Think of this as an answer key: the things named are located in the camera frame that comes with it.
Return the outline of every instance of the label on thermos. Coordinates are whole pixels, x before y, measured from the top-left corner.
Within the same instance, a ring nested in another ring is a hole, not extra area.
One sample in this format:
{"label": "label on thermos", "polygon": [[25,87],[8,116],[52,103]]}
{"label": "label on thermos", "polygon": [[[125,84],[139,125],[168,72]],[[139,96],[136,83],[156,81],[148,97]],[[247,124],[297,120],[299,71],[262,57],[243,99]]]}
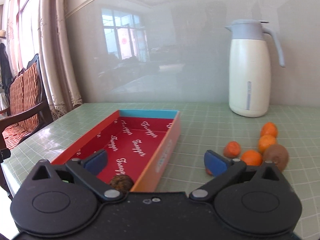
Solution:
{"label": "label on thermos", "polygon": [[247,82],[247,110],[250,110],[250,103],[251,103],[251,81]]}

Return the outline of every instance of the glossy wall panel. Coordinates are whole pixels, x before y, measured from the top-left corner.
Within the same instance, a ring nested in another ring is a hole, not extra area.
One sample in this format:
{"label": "glossy wall panel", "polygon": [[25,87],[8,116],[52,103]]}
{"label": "glossy wall panel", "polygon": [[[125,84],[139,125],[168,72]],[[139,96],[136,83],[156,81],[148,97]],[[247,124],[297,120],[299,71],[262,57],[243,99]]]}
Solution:
{"label": "glossy wall panel", "polygon": [[66,19],[85,102],[228,101],[231,33],[268,20],[272,104],[320,106],[320,0],[94,0]]}

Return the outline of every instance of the box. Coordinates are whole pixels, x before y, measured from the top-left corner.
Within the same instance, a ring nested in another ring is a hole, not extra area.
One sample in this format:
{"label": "box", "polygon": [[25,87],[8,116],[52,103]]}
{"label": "box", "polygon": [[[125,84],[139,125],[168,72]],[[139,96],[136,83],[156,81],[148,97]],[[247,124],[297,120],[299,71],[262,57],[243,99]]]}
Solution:
{"label": "box", "polygon": [[52,164],[85,159],[105,149],[108,163],[97,175],[109,183],[117,174],[134,181],[131,191],[153,192],[180,135],[179,111],[117,110],[81,136]]}

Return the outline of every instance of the grid pattern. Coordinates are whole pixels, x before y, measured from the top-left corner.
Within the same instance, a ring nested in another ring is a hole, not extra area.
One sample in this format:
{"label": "grid pattern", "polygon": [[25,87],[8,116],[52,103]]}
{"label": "grid pattern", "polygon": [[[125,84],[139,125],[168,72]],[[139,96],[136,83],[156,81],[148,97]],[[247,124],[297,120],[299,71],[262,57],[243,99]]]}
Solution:
{"label": "grid pattern", "polygon": [[158,191],[186,191],[212,179],[204,172],[203,156],[211,149],[222,154],[235,140],[242,152],[256,149],[260,129],[274,122],[278,143],[285,146],[290,162],[284,175],[301,199],[303,212],[295,232],[318,240],[320,232],[320,108],[270,106],[260,118],[234,114],[226,104],[200,103],[97,103],[84,104],[48,125],[12,150],[3,165],[20,185],[40,159],[53,160],[71,143],[117,109],[149,108],[181,111],[181,135]]}

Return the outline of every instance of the tangerine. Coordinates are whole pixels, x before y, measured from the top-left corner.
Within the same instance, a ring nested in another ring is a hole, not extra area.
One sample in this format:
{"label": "tangerine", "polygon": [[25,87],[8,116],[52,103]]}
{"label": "tangerine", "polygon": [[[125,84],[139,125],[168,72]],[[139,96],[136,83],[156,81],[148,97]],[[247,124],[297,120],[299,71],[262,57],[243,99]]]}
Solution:
{"label": "tangerine", "polygon": [[260,137],[262,137],[262,136],[264,136],[266,134],[270,134],[273,137],[277,137],[278,136],[278,128],[276,127],[276,125],[274,123],[267,122],[261,128]]}
{"label": "tangerine", "polygon": [[223,149],[223,155],[228,158],[235,158],[241,152],[240,144],[235,141],[229,142]]}
{"label": "tangerine", "polygon": [[260,139],[259,139],[259,142],[258,142],[258,150],[261,154],[264,153],[264,151],[266,149],[268,149],[268,147],[270,145],[273,145],[273,144],[277,144],[277,139],[276,137],[270,135],[270,134],[266,134],[264,136],[262,136]]}
{"label": "tangerine", "polygon": [[240,159],[251,166],[260,166],[262,164],[261,154],[254,150],[244,152]]}

